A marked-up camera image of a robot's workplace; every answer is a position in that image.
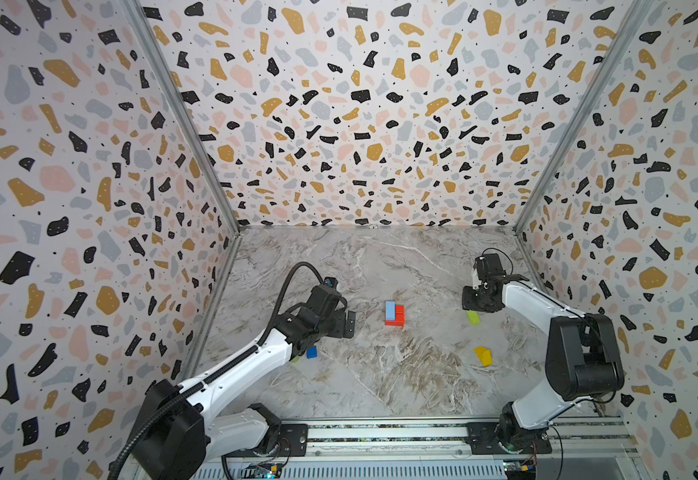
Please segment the left electronics board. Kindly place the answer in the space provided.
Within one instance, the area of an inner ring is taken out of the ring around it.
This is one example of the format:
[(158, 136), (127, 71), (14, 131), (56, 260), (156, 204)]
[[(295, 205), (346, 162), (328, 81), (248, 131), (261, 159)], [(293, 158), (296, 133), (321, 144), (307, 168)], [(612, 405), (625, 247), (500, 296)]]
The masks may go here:
[(278, 463), (250, 464), (241, 470), (241, 479), (280, 479), (283, 468)]

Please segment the light blue block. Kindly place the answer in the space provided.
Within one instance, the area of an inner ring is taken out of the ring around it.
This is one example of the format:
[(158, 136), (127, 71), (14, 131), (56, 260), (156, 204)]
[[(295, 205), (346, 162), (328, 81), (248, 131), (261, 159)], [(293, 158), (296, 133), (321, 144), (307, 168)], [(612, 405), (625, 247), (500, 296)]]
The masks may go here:
[(392, 322), (396, 318), (396, 304), (393, 301), (385, 302), (385, 321)]

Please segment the corner aluminium profile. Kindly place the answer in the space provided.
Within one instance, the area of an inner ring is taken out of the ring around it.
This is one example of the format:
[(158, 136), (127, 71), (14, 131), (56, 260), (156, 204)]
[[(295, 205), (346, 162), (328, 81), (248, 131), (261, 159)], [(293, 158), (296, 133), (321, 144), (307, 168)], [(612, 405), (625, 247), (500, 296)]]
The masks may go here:
[(611, 75), (627, 51), (632, 38), (648, 15), (650, 4), (651, 1), (648, 0), (634, 0), (630, 3), (616, 32), (615, 39), (611, 42), (609, 50), (606, 52), (591, 83), (581, 97), (580, 104), (563, 130), (563, 134), (553, 150), (551, 159), (538, 177), (538, 182), (512, 228), (516, 237), (520, 237), (523, 229), (529, 224), (534, 209), (542, 200), (544, 190), (552, 183), (554, 174), (562, 165), (578, 132), (583, 128), (586, 120), (598, 104), (598, 98), (605, 90)]
[(135, 36), (145, 48), (145, 56), (155, 71), (166, 100), (174, 111), (177, 123), (187, 137), (199, 168), (213, 191), (223, 216), (224, 224), (234, 236), (240, 234), (237, 218), (229, 204), (215, 170), (215, 161), (203, 142), (204, 134), (197, 131), (190, 108), (210, 93), (210, 84), (204, 78), (191, 80), (188, 46), (197, 45), (199, 36), (181, 31), (180, 15), (167, 5), (150, 1), (143, 6), (139, 1), (123, 3)]

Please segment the aluminium mounting rail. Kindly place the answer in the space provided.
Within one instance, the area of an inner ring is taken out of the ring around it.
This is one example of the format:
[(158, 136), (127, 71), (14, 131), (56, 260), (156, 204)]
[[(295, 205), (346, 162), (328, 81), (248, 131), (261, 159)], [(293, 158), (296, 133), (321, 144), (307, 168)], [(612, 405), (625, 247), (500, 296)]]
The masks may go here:
[(302, 419), (304, 457), (205, 461), (189, 479), (241, 479), (250, 464), (278, 463), (280, 479), (506, 479), (502, 463), (530, 460), (536, 479), (646, 479), (646, 466), (614, 417), (563, 417), (546, 432), (550, 454), (473, 455), (466, 424), (486, 417)]

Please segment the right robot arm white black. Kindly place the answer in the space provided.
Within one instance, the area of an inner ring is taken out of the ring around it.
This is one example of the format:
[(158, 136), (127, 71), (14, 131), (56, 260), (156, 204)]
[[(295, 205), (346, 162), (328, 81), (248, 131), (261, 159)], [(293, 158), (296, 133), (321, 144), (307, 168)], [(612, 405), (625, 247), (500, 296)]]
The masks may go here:
[(553, 421), (575, 405), (615, 395), (625, 375), (609, 317), (565, 305), (525, 276), (506, 272), (502, 255), (488, 248), (475, 258), (462, 308), (476, 313), (506, 309), (547, 336), (544, 379), (503, 407), (493, 434), (505, 451), (521, 452), (538, 446)]

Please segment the electronics board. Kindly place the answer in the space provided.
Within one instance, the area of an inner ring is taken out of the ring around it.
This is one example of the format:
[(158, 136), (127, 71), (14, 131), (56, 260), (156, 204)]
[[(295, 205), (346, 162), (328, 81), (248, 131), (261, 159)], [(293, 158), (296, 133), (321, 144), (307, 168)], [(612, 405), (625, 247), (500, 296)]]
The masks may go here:
[(536, 465), (530, 461), (505, 461), (502, 463), (507, 480), (535, 480)]
[(241, 479), (280, 479), (283, 468), (278, 463), (250, 464), (241, 470)]

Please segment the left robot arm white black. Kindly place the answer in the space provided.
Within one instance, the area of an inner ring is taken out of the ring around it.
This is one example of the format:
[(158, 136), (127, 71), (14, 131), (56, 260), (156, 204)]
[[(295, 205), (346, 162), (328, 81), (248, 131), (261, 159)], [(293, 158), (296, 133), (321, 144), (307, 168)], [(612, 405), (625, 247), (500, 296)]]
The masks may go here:
[(352, 337), (354, 322), (336, 279), (328, 277), (312, 288), (306, 301), (276, 314), (272, 327), (226, 360), (179, 384), (162, 380), (153, 385), (110, 465), (110, 478), (118, 478), (128, 458), (152, 479), (189, 479), (216, 457), (241, 450), (269, 455), (280, 441), (276, 415), (261, 404), (234, 415), (223, 410), (320, 339)]

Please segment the red block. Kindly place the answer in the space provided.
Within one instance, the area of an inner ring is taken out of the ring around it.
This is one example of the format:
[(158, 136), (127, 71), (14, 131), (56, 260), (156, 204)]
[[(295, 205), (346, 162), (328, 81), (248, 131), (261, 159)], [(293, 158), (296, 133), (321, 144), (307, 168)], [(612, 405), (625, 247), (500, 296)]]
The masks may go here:
[(386, 326), (403, 327), (405, 325), (405, 319), (395, 319), (390, 321), (385, 321)]
[(395, 316), (394, 320), (396, 322), (401, 322), (405, 318), (405, 307), (403, 305), (396, 305), (395, 306)]

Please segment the yellow wedge block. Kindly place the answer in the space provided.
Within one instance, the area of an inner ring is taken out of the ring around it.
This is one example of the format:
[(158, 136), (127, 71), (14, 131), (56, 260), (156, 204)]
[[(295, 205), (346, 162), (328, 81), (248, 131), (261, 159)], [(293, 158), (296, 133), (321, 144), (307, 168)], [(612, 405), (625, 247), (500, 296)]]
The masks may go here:
[(474, 349), (474, 353), (483, 367), (488, 367), (493, 364), (492, 352), (488, 348), (478, 346)]

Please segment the right electronics board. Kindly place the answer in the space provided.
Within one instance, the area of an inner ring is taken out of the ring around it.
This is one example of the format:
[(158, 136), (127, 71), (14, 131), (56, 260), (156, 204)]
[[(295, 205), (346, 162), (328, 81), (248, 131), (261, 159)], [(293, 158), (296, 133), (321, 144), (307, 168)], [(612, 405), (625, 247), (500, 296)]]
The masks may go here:
[(502, 463), (507, 480), (535, 480), (536, 465), (530, 461), (505, 461)]

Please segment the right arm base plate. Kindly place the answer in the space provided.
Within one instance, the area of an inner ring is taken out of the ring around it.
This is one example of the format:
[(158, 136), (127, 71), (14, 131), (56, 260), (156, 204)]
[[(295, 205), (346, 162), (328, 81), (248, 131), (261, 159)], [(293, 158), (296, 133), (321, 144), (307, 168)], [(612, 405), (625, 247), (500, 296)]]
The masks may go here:
[(546, 431), (526, 430), (511, 423), (470, 422), (466, 424), (466, 443), (473, 455), (550, 454)]

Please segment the right corner aluminium profile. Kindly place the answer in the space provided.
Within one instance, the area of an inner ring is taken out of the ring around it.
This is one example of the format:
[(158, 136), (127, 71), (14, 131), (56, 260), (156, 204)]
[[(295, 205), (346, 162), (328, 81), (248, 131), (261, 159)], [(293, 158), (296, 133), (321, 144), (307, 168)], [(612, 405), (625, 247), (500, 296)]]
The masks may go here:
[(552, 183), (554, 174), (562, 165), (578, 132), (583, 128), (586, 120), (598, 104), (598, 98), (605, 90), (611, 75), (627, 51), (632, 38), (648, 15), (650, 4), (651, 1), (648, 0), (634, 0), (630, 3), (616, 32), (615, 39), (611, 42), (609, 50), (606, 52), (591, 83), (581, 97), (580, 104), (563, 130), (563, 134), (553, 150), (551, 159), (538, 177), (538, 182), (512, 228), (516, 237), (520, 237), (523, 229), (529, 224), (534, 209), (542, 200), (544, 190)]

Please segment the left corner aluminium profile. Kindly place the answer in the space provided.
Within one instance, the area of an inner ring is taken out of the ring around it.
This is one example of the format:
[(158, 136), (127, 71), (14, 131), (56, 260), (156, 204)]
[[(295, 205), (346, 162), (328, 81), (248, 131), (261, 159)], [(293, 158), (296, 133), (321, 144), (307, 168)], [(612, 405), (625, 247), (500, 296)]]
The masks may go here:
[(203, 142), (204, 134), (197, 131), (190, 108), (210, 93), (210, 84), (204, 78), (191, 80), (188, 46), (197, 45), (199, 36), (181, 31), (180, 15), (167, 5), (150, 1), (143, 6), (139, 1), (123, 3), (135, 36), (145, 48), (145, 56), (155, 71), (166, 100), (174, 111), (177, 123), (187, 137), (199, 168), (213, 191), (223, 216), (224, 224), (234, 236), (240, 234), (237, 218), (229, 204), (215, 170), (215, 161)]

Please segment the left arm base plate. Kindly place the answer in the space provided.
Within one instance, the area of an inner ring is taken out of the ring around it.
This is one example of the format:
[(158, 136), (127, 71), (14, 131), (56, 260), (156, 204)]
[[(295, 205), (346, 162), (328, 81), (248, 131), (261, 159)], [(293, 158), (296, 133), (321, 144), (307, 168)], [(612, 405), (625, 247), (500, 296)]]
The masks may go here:
[(309, 439), (309, 426), (306, 423), (283, 423), (270, 427), (264, 439), (252, 449), (233, 453), (236, 457), (270, 458), (304, 457)]

